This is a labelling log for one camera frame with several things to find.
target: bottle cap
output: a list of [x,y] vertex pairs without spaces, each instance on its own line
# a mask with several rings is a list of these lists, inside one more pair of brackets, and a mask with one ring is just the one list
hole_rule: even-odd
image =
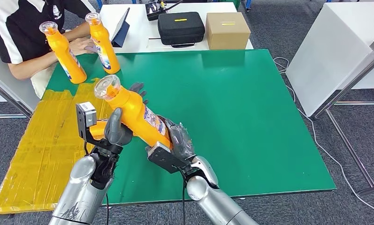
[[99,25],[101,23],[101,15],[99,13],[88,13],[84,19],[90,25]]
[[58,31],[58,25],[53,21],[46,21],[39,26],[39,30],[46,35],[52,35]]
[[99,80],[94,87],[94,95],[97,98],[111,100],[121,89],[121,81],[116,75],[108,75]]

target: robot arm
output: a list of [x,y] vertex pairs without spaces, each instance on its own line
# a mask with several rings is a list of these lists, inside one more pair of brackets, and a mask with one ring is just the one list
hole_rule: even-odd
[[219,182],[209,162],[195,155],[187,130],[182,124],[161,117],[168,127],[173,149],[157,142],[148,153],[148,160],[169,173],[181,171],[186,179],[187,193],[198,203],[214,225],[258,225],[226,193],[219,188]]
[[112,113],[104,132],[105,138],[99,141],[93,139],[89,130],[97,123],[93,105],[90,102],[77,104],[76,114],[80,137],[95,146],[72,168],[49,225],[92,224],[112,184],[115,165],[123,149],[121,145],[129,143],[132,138],[132,132],[121,127],[121,109]]

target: person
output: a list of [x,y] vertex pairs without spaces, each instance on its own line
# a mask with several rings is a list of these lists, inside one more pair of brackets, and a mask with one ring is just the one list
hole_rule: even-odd
[[[31,79],[39,98],[57,62],[39,25],[54,21],[62,30],[65,9],[82,19],[95,12],[88,0],[0,0],[0,58],[16,79]],[[89,34],[87,22],[63,33],[74,55],[92,53],[85,49],[94,47],[93,41],[86,38]]]

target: green table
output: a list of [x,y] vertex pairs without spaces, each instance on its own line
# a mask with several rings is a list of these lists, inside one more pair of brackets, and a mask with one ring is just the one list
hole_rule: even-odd
[[[78,57],[88,80],[106,75],[96,55]],[[335,184],[267,50],[126,53],[117,75],[144,82],[148,106],[181,121],[230,196],[333,190]],[[47,89],[75,93],[57,66]],[[111,204],[181,200],[182,178],[125,146],[108,191]]]

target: cardboard box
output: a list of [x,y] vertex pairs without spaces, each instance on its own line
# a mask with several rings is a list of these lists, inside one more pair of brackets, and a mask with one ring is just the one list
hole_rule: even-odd
[[245,49],[250,36],[242,13],[208,13],[206,31],[209,49]]

